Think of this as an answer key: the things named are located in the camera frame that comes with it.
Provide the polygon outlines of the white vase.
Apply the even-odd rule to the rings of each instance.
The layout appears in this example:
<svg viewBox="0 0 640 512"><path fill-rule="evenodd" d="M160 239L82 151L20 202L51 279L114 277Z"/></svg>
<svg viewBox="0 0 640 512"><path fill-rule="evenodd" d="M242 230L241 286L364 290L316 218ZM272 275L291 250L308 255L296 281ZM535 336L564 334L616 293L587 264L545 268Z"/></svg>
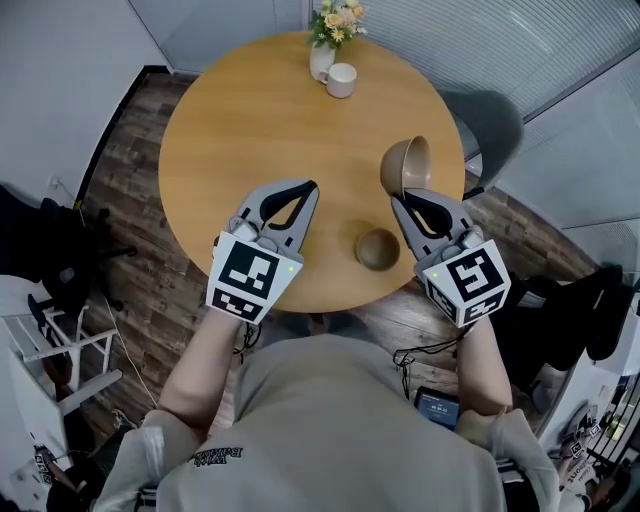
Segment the white vase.
<svg viewBox="0 0 640 512"><path fill-rule="evenodd" d="M312 78L320 81L323 74L334 64L336 50L331 48L328 43L313 43L311 46L309 67Z"/></svg>

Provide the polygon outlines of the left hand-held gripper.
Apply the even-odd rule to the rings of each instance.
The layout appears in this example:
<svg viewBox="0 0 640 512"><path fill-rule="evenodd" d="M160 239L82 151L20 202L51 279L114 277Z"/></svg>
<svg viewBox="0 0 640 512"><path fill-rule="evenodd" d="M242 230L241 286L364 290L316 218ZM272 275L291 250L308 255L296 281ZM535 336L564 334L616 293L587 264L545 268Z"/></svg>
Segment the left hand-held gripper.
<svg viewBox="0 0 640 512"><path fill-rule="evenodd" d="M206 305L249 324L259 324L304 265L299 251L319 199L313 180L287 179L253 190L220 233L213 249ZM279 211L297 201L287 220L270 223ZM263 236L269 227L278 243Z"/></svg>

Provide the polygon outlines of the grey shell chair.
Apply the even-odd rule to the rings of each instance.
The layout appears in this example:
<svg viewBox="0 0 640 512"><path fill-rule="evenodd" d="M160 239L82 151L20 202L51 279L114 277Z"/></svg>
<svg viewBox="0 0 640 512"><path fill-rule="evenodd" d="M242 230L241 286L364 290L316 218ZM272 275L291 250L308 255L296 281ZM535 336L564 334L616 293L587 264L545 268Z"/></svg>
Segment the grey shell chair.
<svg viewBox="0 0 640 512"><path fill-rule="evenodd" d="M494 186L519 149L524 124L516 106L500 92L443 90L440 95L454 117L465 159L481 157L478 180L463 195L466 201Z"/></svg>

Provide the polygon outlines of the person's left forearm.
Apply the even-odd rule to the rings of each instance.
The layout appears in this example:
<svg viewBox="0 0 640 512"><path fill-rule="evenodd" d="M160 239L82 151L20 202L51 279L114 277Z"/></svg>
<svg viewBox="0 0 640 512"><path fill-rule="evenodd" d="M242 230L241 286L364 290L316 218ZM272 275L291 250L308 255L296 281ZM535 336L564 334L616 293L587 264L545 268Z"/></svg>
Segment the person's left forearm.
<svg viewBox="0 0 640 512"><path fill-rule="evenodd" d="M204 441L220 407L242 321L209 309L170 373L158 408Z"/></svg>

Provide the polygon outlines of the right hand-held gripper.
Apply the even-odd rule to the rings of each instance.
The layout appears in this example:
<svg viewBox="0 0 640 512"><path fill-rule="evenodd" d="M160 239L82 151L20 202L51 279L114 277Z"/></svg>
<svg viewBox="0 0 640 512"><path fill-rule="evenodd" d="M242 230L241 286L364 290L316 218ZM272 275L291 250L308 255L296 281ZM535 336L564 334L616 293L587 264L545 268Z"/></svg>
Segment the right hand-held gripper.
<svg viewBox="0 0 640 512"><path fill-rule="evenodd" d="M414 272L427 297L456 327L471 325L504 305L511 287L506 266L495 242L486 240L478 227L470 227L459 201L433 190L407 188L403 199L391 197L391 208L418 261ZM428 256L427 236L455 236L460 231L464 232L456 240Z"/></svg>

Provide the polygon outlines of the yellow flower bouquet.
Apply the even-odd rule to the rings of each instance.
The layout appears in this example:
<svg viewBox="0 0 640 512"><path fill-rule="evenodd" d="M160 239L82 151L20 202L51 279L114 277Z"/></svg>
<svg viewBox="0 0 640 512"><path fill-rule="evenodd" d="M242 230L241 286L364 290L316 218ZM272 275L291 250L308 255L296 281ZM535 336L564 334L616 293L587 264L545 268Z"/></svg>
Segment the yellow flower bouquet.
<svg viewBox="0 0 640 512"><path fill-rule="evenodd" d="M363 26L365 7L359 0L322 0L319 10L311 11L308 43L338 50L354 37L366 35Z"/></svg>

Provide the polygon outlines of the person's right forearm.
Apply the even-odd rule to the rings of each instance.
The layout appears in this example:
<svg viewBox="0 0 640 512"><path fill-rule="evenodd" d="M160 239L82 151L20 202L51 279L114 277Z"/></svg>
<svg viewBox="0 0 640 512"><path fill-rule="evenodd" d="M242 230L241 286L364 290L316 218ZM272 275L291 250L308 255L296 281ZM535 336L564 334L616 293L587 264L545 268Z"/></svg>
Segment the person's right forearm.
<svg viewBox="0 0 640 512"><path fill-rule="evenodd" d="M488 317L458 343L456 372L462 411L493 416L512 409L511 385Z"/></svg>

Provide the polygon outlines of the white mug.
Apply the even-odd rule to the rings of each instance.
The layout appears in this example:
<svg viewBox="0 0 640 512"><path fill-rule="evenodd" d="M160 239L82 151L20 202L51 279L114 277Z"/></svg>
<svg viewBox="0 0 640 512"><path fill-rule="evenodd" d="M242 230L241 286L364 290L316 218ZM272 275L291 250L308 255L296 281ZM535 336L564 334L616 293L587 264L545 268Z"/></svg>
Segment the white mug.
<svg viewBox="0 0 640 512"><path fill-rule="evenodd" d="M326 86L330 96L345 99L355 90L357 71L348 63L335 63L327 70L321 71L318 80Z"/></svg>

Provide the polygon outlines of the person's trousers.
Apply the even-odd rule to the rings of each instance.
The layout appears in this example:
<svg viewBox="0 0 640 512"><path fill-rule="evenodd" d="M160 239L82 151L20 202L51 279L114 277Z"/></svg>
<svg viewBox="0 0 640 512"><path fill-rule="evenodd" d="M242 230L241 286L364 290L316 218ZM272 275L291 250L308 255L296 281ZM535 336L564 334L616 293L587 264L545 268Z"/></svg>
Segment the person's trousers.
<svg viewBox="0 0 640 512"><path fill-rule="evenodd" d="M362 319L347 311L330 313L281 313L270 324L264 346L278 341L330 334L376 343L372 331Z"/></svg>

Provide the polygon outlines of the black office chair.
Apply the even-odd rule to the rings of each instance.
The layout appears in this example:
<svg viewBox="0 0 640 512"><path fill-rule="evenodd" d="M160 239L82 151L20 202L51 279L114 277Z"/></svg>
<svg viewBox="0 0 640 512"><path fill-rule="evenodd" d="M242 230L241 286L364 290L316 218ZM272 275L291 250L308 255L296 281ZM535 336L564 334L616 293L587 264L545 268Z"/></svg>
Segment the black office chair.
<svg viewBox="0 0 640 512"><path fill-rule="evenodd" d="M108 289L99 266L120 256L134 256L137 249L101 251L99 245L109 234L103 208L89 227L80 212L45 198L38 207L22 201L0 185L0 275L42 284L47 300L27 296L30 312L41 315L49 308L76 317L80 314L93 285L104 294L109 306L124 308Z"/></svg>
<svg viewBox="0 0 640 512"><path fill-rule="evenodd" d="M633 294L619 265L568 284L538 277L520 282L499 336L511 383L525 390L545 364L567 371L582 354L595 361L611 356Z"/></svg>

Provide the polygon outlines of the person's beige shirt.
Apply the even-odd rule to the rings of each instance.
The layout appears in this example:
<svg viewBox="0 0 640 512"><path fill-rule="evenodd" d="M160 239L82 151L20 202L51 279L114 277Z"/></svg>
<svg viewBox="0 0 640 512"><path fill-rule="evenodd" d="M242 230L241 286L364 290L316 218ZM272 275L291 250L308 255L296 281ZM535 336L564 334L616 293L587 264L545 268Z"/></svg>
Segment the person's beige shirt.
<svg viewBox="0 0 640 512"><path fill-rule="evenodd" d="M257 351L236 417L205 442L150 412L121 444L94 512L558 512L559 478L524 414L454 429L405 398L389 355L333 335Z"/></svg>

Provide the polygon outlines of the black phone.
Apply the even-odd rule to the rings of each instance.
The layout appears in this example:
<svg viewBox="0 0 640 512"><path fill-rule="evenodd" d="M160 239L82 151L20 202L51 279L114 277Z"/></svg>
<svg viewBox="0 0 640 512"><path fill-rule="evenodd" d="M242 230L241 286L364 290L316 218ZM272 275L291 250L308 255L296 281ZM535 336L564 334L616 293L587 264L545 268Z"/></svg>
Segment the black phone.
<svg viewBox="0 0 640 512"><path fill-rule="evenodd" d="M460 403L457 397L425 386L418 388L415 408L422 416L448 430L456 427Z"/></svg>

